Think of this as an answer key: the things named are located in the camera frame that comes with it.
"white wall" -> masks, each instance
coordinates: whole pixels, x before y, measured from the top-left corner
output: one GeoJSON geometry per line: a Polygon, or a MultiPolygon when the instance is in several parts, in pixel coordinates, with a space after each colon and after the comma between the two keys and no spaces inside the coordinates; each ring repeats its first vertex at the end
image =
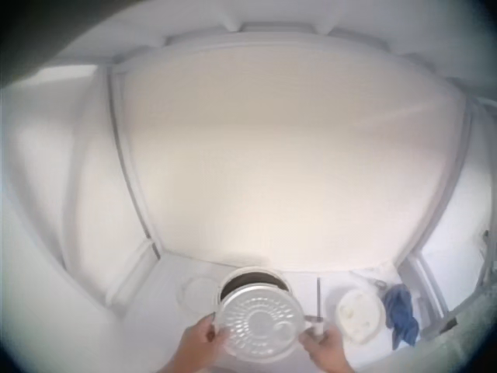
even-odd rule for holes
{"type": "Polygon", "coordinates": [[[103,71],[47,68],[3,93],[4,185],[45,247],[103,302],[145,240],[114,144],[103,71]]]}
{"type": "Polygon", "coordinates": [[[174,43],[178,36],[296,26],[384,45],[497,98],[495,35],[465,0],[152,0],[126,9],[79,37],[59,55],[123,57],[174,43]]]}

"white lid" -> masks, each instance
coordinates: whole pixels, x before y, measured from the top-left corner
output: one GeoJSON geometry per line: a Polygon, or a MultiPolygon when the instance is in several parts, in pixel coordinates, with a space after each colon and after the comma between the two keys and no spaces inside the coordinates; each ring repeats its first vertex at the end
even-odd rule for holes
{"type": "Polygon", "coordinates": [[[353,289],[336,306],[336,324],[354,343],[373,339],[385,326],[385,310],[381,300],[369,291],[353,289]]]}
{"type": "Polygon", "coordinates": [[[225,349],[243,361],[269,363],[286,357],[304,331],[304,313],[287,291],[249,284],[221,303],[215,325],[230,331],[225,349]]]}

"blue towel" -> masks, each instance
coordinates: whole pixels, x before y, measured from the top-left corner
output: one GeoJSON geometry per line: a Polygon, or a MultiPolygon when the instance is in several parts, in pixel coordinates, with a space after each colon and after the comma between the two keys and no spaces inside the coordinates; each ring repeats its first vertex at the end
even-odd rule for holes
{"type": "Polygon", "coordinates": [[[401,340],[414,346],[419,333],[419,325],[412,316],[411,293],[404,284],[395,285],[383,297],[387,312],[387,328],[392,333],[392,348],[397,350],[401,340]]]}

